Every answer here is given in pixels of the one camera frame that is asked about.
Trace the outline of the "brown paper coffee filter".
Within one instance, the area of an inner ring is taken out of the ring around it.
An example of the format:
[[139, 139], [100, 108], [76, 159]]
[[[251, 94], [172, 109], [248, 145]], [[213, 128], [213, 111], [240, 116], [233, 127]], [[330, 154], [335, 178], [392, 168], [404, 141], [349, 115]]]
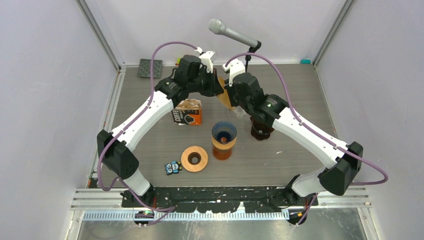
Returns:
[[227, 90], [225, 89], [225, 80], [218, 76], [218, 83], [221, 86], [221, 88], [223, 89], [223, 93], [222, 94], [218, 94], [216, 97], [218, 98], [218, 100], [230, 111], [235, 112], [236, 108], [234, 106], [231, 105], [231, 101], [230, 101], [230, 97], [228, 95]]

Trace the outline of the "blue plastic dripper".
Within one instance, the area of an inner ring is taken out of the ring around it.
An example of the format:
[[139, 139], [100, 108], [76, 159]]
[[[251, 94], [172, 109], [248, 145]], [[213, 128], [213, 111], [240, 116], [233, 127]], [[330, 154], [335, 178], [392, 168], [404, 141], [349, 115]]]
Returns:
[[219, 142], [229, 142], [237, 137], [237, 129], [229, 121], [219, 121], [212, 127], [211, 135]]

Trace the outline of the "brown plastic dripper with handle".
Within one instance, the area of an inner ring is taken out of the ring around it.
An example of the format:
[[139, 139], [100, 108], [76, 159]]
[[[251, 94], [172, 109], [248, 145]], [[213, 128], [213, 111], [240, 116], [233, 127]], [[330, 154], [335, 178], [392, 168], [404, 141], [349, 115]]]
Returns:
[[270, 138], [274, 129], [272, 127], [268, 127], [265, 124], [256, 121], [252, 116], [250, 117], [251, 121], [251, 130], [250, 134], [257, 141], [263, 141]]

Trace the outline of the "orange glass carafe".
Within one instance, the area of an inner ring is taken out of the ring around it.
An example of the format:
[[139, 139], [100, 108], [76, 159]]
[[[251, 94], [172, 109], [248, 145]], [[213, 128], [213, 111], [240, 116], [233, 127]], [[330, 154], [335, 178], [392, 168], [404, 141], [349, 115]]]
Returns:
[[226, 150], [222, 150], [222, 149], [213, 147], [212, 154], [217, 160], [224, 161], [230, 158], [230, 156], [232, 155], [232, 149], [229, 148]]

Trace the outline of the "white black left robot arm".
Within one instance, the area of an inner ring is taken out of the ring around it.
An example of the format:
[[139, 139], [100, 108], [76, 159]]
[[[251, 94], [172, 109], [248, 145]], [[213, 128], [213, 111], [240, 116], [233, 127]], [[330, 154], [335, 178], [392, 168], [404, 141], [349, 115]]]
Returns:
[[224, 92], [213, 66], [215, 58], [214, 51], [199, 56], [185, 55], [172, 75], [160, 80], [147, 101], [126, 121], [110, 132], [101, 130], [97, 135], [99, 161], [135, 193], [134, 200], [141, 207], [148, 207], [154, 197], [151, 183], [139, 170], [133, 150], [156, 122], [189, 94], [215, 97]]

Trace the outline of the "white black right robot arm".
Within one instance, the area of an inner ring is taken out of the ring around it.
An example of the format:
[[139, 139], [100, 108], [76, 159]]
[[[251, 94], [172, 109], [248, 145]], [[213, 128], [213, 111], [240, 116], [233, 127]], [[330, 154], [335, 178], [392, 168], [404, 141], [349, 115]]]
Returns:
[[299, 205], [306, 196], [328, 191], [342, 196], [361, 169], [358, 157], [363, 147], [332, 137], [290, 108], [275, 94], [265, 94], [259, 81], [248, 72], [232, 73], [224, 81], [228, 101], [240, 106], [254, 120], [287, 135], [320, 160], [322, 167], [308, 174], [296, 175], [287, 185], [285, 198]]

